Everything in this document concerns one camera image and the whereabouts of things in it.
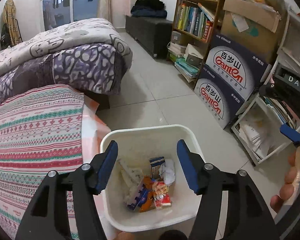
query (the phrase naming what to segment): blue gripper pad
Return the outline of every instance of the blue gripper pad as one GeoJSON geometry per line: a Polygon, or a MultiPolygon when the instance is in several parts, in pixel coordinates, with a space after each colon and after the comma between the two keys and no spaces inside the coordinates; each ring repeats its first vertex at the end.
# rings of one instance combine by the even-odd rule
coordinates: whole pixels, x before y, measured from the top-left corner
{"type": "Polygon", "coordinates": [[[112,140],[106,151],[102,154],[105,155],[105,158],[102,162],[101,167],[98,170],[98,183],[96,186],[96,190],[98,192],[101,192],[107,186],[115,161],[118,157],[118,144],[112,140]]]}
{"type": "Polygon", "coordinates": [[[199,154],[190,152],[184,140],[180,140],[177,143],[177,155],[189,188],[198,194],[200,190],[201,167],[205,164],[203,159],[199,154]]]}

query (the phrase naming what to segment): trash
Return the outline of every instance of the trash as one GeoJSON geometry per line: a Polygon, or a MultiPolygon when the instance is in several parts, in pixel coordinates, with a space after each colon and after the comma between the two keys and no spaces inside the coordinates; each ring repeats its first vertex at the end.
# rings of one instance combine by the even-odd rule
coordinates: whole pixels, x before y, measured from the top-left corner
{"type": "Polygon", "coordinates": [[[120,170],[122,178],[129,188],[129,193],[127,193],[124,197],[124,201],[127,203],[137,191],[138,184],[143,178],[143,173],[141,169],[132,169],[128,167],[123,159],[119,159],[118,162],[122,167],[120,170]]]}
{"type": "Polygon", "coordinates": [[[141,169],[132,169],[127,166],[123,159],[119,159],[121,167],[126,171],[126,173],[131,177],[131,179],[137,184],[143,179],[143,172],[141,169]]]}
{"type": "Polygon", "coordinates": [[[139,183],[137,190],[127,202],[127,207],[132,211],[135,211],[137,207],[140,207],[140,212],[148,211],[153,202],[152,184],[153,181],[151,178],[145,176],[139,183]]]}
{"type": "Polygon", "coordinates": [[[168,195],[168,186],[162,181],[155,181],[152,185],[154,205],[157,209],[163,206],[171,206],[168,195]]]}
{"type": "Polygon", "coordinates": [[[170,186],[174,182],[176,176],[174,174],[174,163],[172,159],[165,159],[165,163],[160,167],[159,175],[167,186],[170,186]]]}
{"type": "Polygon", "coordinates": [[[159,170],[161,165],[164,163],[164,157],[151,158],[149,160],[152,171],[152,178],[158,179],[160,178],[159,170]]]}
{"type": "Polygon", "coordinates": [[[174,162],[164,157],[151,158],[149,161],[152,178],[144,176],[140,168],[130,168],[124,160],[118,160],[122,167],[122,178],[129,188],[124,201],[132,211],[145,212],[171,206],[168,190],[175,180],[174,162]]]}

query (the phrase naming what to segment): human hand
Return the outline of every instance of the human hand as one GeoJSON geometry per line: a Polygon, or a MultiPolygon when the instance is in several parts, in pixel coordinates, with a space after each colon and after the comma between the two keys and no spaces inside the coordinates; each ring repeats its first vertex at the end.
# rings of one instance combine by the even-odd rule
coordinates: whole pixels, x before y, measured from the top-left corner
{"type": "Polygon", "coordinates": [[[295,167],[296,153],[288,157],[288,162],[291,165],[290,170],[286,173],[284,177],[285,184],[280,189],[280,196],[274,195],[270,200],[270,206],[275,212],[279,212],[283,202],[291,198],[294,192],[294,187],[292,182],[297,176],[297,168],[295,167]]]}
{"type": "Polygon", "coordinates": [[[114,240],[134,240],[134,235],[128,232],[121,232],[114,240]]]}

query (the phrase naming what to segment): paper box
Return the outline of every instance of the paper box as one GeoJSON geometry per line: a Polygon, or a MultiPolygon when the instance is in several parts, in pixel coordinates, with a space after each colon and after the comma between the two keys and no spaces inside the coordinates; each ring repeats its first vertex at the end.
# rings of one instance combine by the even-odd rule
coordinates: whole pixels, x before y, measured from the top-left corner
{"type": "Polygon", "coordinates": [[[203,60],[203,55],[199,52],[199,50],[200,49],[198,47],[188,44],[186,53],[184,55],[187,64],[200,67],[200,64],[203,60]]]}
{"type": "Polygon", "coordinates": [[[264,82],[271,69],[264,59],[221,34],[213,36],[206,64],[245,100],[264,82]]]}
{"type": "Polygon", "coordinates": [[[282,38],[284,22],[277,12],[269,11],[256,3],[244,0],[225,0],[223,10],[226,11],[221,34],[237,41],[252,52],[264,58],[267,63],[272,63],[282,38]],[[233,14],[243,17],[235,23],[233,14]],[[242,26],[248,29],[241,31],[242,26]]]}
{"type": "Polygon", "coordinates": [[[192,38],[186,34],[183,34],[178,31],[173,31],[171,34],[171,41],[178,45],[187,45],[192,41],[192,38]]]}
{"type": "Polygon", "coordinates": [[[205,65],[194,92],[224,129],[237,115],[244,99],[217,73],[205,65]]]}

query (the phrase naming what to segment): curtain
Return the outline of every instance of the curtain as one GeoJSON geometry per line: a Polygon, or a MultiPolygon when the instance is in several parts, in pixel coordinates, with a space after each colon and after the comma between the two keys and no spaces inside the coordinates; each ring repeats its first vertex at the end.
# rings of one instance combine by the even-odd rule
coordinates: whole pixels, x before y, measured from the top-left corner
{"type": "Polygon", "coordinates": [[[100,0],[97,12],[98,18],[104,18],[112,23],[111,0],[100,0]]]}

